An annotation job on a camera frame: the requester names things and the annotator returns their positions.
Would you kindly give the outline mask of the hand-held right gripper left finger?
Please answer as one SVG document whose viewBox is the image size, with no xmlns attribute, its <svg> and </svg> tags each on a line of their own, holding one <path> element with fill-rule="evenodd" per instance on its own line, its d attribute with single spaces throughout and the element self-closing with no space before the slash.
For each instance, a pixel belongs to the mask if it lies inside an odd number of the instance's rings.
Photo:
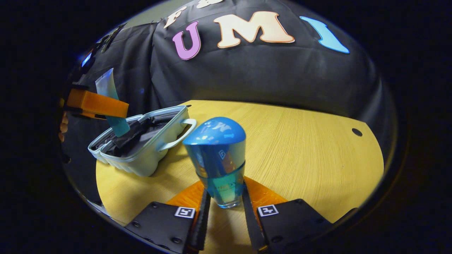
<svg viewBox="0 0 452 254">
<path fill-rule="evenodd" d="M 197 181 L 166 203 L 152 201 L 126 231 L 165 254 L 198 254 L 204 250 L 210 195 Z"/>
</svg>

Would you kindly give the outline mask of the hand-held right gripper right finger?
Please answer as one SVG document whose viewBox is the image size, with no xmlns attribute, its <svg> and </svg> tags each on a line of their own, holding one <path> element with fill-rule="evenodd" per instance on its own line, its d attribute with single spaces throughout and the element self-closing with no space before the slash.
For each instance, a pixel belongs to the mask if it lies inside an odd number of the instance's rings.
<svg viewBox="0 0 452 254">
<path fill-rule="evenodd" d="M 289 201 L 250 177 L 244 177 L 242 198 L 251 245 L 258 253 L 308 251 L 332 227 L 303 199 Z"/>
</svg>

